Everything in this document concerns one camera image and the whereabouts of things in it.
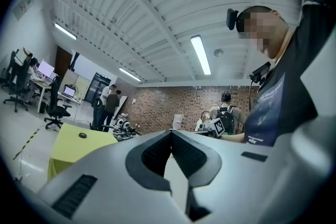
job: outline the computer monitor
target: computer monitor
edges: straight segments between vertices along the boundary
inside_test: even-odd
[[[54,71],[54,67],[42,61],[37,69],[40,73],[45,75],[46,77],[50,77],[51,73]]]
[[[75,90],[73,90],[73,89],[65,86],[64,93],[66,93],[67,95],[73,97],[74,94],[75,94]]]
[[[50,78],[51,80],[54,80],[55,76],[56,76],[56,73],[52,72],[52,73],[50,74],[49,78]]]

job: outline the white bucket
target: white bucket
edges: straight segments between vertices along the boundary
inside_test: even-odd
[[[183,115],[175,114],[173,120],[173,129],[180,129],[182,125]]]

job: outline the whiteboard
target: whiteboard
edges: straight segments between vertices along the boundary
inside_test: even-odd
[[[114,120],[116,119],[116,116],[118,115],[119,110],[121,109],[122,105],[125,103],[126,99],[127,99],[127,96],[122,96],[122,97],[120,98],[119,106],[118,106],[118,108],[117,108],[115,114],[114,114],[113,117],[112,117]]]

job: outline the yellow tablecloth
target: yellow tablecloth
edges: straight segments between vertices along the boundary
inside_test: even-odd
[[[52,149],[48,167],[48,181],[88,153],[117,143],[111,133],[89,130],[67,123],[62,125]]]

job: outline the brick wall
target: brick wall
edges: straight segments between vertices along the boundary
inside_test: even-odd
[[[128,113],[132,126],[139,124],[139,132],[146,134],[172,128],[174,114],[183,114],[181,129],[194,131],[196,122],[204,110],[221,103],[221,95],[229,91],[231,104],[240,108],[248,115],[249,87],[161,87],[136,88],[119,78],[116,81],[121,95],[128,98],[120,113]],[[258,87],[251,90],[251,100],[256,97]]]

